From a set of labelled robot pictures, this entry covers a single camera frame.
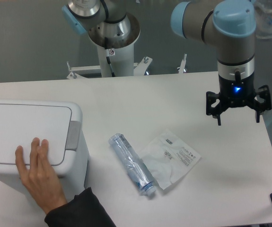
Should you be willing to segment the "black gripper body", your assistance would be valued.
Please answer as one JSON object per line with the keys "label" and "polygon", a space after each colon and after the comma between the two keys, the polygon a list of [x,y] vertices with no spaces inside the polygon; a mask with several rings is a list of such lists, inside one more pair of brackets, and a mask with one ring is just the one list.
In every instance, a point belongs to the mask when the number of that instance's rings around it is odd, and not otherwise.
{"label": "black gripper body", "polygon": [[254,73],[241,79],[239,73],[233,80],[219,76],[219,102],[222,108],[253,107],[255,100]]}

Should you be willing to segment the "bare human hand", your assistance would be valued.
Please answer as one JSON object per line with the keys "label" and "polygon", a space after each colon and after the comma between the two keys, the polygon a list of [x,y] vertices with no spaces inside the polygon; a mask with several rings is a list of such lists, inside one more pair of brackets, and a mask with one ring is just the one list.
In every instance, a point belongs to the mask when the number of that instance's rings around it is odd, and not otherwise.
{"label": "bare human hand", "polygon": [[29,168],[24,162],[23,147],[18,146],[15,151],[15,164],[21,182],[45,214],[68,203],[61,182],[48,160],[48,149],[48,140],[34,138]]}

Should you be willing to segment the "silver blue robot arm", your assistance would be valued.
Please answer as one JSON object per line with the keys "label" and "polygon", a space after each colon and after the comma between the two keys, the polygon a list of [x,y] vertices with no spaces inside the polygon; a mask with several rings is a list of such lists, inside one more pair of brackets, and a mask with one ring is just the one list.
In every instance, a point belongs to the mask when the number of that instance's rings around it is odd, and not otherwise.
{"label": "silver blue robot arm", "polygon": [[[70,0],[62,13],[78,34],[96,45],[103,77],[133,76],[134,43],[140,36],[135,16],[123,0]],[[249,107],[256,118],[270,110],[267,85],[254,88],[255,13],[248,0],[181,2],[170,19],[172,31],[212,45],[217,51],[219,92],[206,93],[206,114],[219,120],[229,108]]]}

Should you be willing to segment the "black sleeved forearm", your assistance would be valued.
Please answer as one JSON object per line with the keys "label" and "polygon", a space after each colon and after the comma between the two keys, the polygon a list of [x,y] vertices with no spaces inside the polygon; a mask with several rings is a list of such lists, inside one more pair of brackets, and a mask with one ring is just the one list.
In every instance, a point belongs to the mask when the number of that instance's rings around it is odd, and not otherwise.
{"label": "black sleeved forearm", "polygon": [[88,187],[65,205],[51,210],[44,219],[49,227],[114,227],[105,208]]}

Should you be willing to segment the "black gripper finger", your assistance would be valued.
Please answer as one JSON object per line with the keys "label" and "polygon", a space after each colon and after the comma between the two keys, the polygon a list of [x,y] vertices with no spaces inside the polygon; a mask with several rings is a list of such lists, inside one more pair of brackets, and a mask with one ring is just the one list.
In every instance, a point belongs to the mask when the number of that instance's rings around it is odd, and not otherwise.
{"label": "black gripper finger", "polygon": [[206,92],[206,114],[217,119],[218,126],[221,126],[220,115],[230,108],[230,100],[221,93]]}
{"label": "black gripper finger", "polygon": [[245,100],[246,106],[255,110],[256,123],[260,122],[260,115],[272,109],[271,94],[268,85],[263,85],[250,94]]}

